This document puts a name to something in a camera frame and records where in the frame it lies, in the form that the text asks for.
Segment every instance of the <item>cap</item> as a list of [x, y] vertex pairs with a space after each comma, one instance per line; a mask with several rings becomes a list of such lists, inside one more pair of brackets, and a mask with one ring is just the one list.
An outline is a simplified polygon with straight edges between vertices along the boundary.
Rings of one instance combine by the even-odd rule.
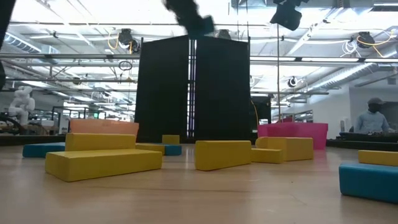
[[371, 99], [368, 101], [368, 104], [379, 104], [379, 105], [383, 105], [383, 104], [384, 104], [384, 101], [382, 101], [380, 98], [375, 97], [375, 98], [371, 98]]

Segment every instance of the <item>yellow foam block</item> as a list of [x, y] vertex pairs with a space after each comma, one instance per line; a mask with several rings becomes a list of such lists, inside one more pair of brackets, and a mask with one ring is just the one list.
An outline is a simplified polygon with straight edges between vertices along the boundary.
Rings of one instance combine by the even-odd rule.
[[136, 149], [161, 152], [164, 155], [165, 146], [161, 144], [137, 143]]
[[281, 149], [251, 149], [251, 161], [281, 164], [284, 152]]
[[180, 144], [180, 136], [179, 135], [163, 135], [162, 136], [163, 144]]
[[197, 141], [195, 167], [215, 170], [251, 163], [250, 141]]
[[50, 152], [45, 171], [66, 182], [162, 168], [162, 153], [139, 149]]
[[313, 159], [312, 138], [262, 137], [257, 139], [256, 147], [260, 149], [281, 149], [285, 161]]
[[398, 166], [398, 152], [360, 150], [358, 159], [360, 163]]
[[136, 136], [132, 134], [77, 134], [69, 133], [65, 151], [135, 149]]

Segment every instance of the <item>blue foam block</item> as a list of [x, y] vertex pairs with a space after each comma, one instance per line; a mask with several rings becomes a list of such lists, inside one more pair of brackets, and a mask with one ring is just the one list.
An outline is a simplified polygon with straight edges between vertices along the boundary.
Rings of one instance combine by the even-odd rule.
[[22, 156], [26, 158], [45, 158], [45, 155], [48, 152], [62, 152], [64, 150], [64, 142], [28, 144], [24, 146]]
[[343, 195], [398, 203], [398, 167], [371, 164], [341, 164]]
[[182, 146], [179, 145], [164, 145], [165, 156], [179, 156], [182, 154]]

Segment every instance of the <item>white robot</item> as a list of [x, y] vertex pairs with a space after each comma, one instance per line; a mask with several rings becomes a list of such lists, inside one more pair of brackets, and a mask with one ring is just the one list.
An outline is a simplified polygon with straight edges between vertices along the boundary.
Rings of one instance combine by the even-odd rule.
[[30, 97], [32, 87], [20, 86], [14, 93], [14, 100], [8, 108], [9, 116], [17, 116], [19, 124], [27, 125], [29, 112], [35, 109], [35, 100]]

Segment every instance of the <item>person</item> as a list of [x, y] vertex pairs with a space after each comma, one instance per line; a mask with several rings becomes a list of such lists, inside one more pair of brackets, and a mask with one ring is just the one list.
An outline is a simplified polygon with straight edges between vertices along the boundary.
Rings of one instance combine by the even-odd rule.
[[379, 112], [383, 104], [384, 102], [380, 98], [371, 98], [368, 101], [369, 109], [357, 118], [354, 132], [360, 134], [387, 133], [390, 128], [387, 119]]

